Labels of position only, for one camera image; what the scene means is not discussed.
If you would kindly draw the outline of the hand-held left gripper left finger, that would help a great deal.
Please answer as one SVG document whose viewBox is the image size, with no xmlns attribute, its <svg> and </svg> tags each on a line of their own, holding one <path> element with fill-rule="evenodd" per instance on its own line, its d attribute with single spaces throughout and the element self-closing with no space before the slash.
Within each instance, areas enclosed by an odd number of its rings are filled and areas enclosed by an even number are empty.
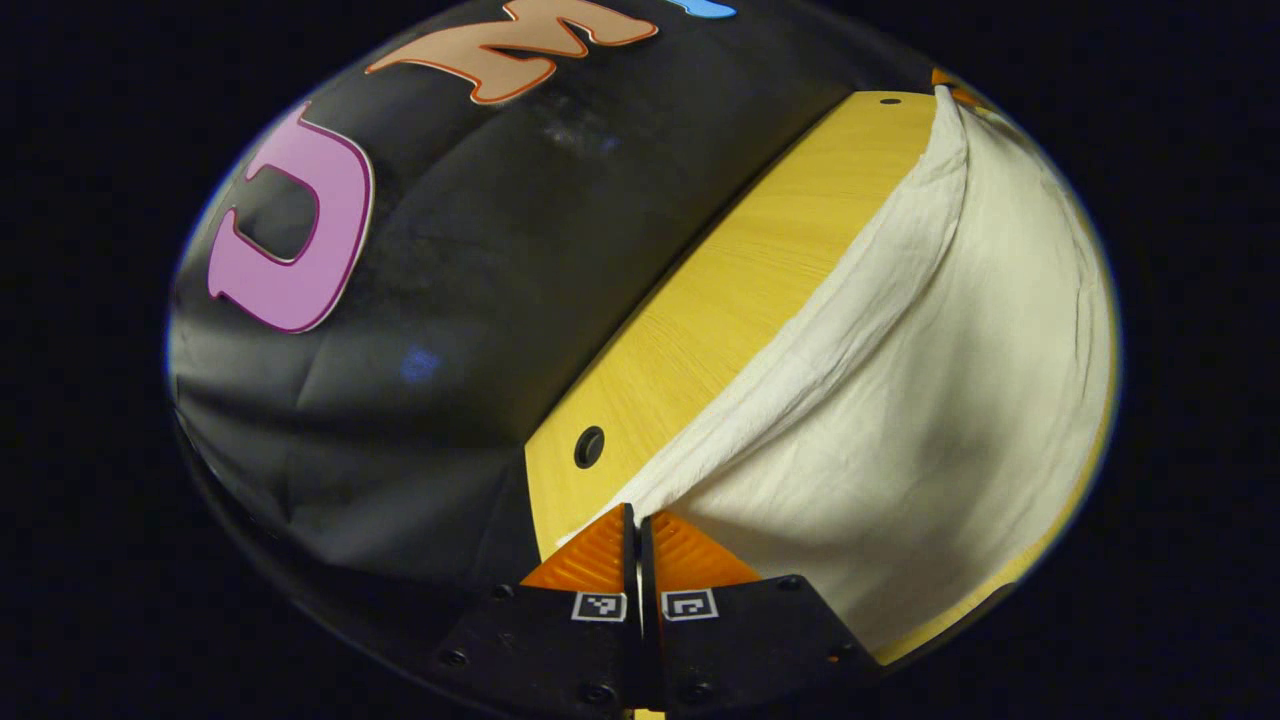
<svg viewBox="0 0 1280 720">
<path fill-rule="evenodd" d="M 498 717 L 627 717 L 641 628 L 634 511 L 591 521 L 518 584 L 481 594 L 434 652 L 433 680 Z"/>
</svg>

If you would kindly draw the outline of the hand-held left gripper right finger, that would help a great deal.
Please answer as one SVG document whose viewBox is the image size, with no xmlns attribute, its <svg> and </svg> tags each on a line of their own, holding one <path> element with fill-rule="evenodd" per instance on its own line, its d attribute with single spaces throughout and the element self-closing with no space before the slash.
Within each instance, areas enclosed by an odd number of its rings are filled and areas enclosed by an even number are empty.
<svg viewBox="0 0 1280 720">
<path fill-rule="evenodd" d="M 671 511 L 640 538 L 667 717 L 858 715 L 884 666 L 804 575 L 764 577 Z"/>
</svg>

